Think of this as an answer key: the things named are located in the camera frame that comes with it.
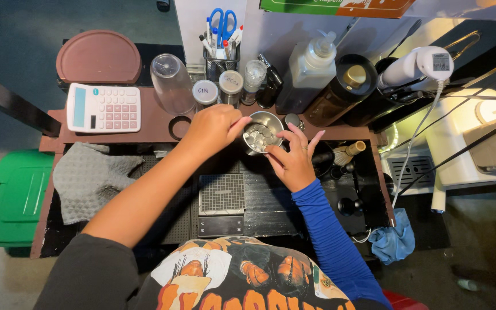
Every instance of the gray towel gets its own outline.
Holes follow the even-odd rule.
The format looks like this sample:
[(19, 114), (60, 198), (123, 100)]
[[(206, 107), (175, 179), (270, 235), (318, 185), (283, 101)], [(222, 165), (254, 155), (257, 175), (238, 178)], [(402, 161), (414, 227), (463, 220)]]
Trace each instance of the gray towel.
[(127, 174), (142, 163), (139, 156), (108, 156), (109, 147), (76, 142), (59, 160), (53, 183), (61, 198), (66, 225), (93, 218), (134, 179)]

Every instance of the mesh pen holder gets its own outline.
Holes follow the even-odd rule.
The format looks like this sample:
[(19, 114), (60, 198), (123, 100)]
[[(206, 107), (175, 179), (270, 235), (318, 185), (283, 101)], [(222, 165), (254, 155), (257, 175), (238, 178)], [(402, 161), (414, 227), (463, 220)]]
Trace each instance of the mesh pen holder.
[(203, 56), (206, 60), (206, 79), (217, 83), (219, 76), (227, 70), (239, 70), (240, 44), (237, 46), (235, 60), (214, 59), (208, 55), (206, 49), (203, 49)]

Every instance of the scissors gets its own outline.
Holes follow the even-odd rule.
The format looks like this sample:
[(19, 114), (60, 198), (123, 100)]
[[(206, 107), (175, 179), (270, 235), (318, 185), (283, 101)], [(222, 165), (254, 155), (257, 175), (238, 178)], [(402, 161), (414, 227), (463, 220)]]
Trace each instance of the scissors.
[[(213, 16), (219, 12), (219, 24), (217, 26), (217, 46), (222, 46), (223, 40), (228, 40), (233, 32), (237, 29), (237, 16), (235, 15), (235, 12), (231, 10), (227, 10), (225, 14), (223, 14), (223, 10), (220, 8), (216, 8), (213, 12), (212, 15), (210, 15), (210, 25), (211, 21), (213, 20)], [(229, 15), (232, 15), (232, 19), (235, 21), (235, 25), (232, 27), (231, 31), (227, 31), (227, 22), (229, 20)]]

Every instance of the blue sleeve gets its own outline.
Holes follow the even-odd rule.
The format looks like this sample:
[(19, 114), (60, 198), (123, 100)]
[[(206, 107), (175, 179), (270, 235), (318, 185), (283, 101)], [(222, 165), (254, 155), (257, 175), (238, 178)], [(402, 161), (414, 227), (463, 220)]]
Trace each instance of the blue sleeve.
[(304, 215), (320, 268), (327, 277), (350, 300), (372, 299), (392, 309), (361, 254), (338, 222), (319, 179), (292, 193), (292, 199)]

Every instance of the calculator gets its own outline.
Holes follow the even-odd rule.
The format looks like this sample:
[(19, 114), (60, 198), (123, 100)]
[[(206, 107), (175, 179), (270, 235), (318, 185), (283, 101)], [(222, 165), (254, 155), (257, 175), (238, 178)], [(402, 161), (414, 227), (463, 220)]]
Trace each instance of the calculator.
[(141, 129), (141, 92), (136, 87), (72, 83), (66, 119), (68, 129), (75, 132), (137, 132)]

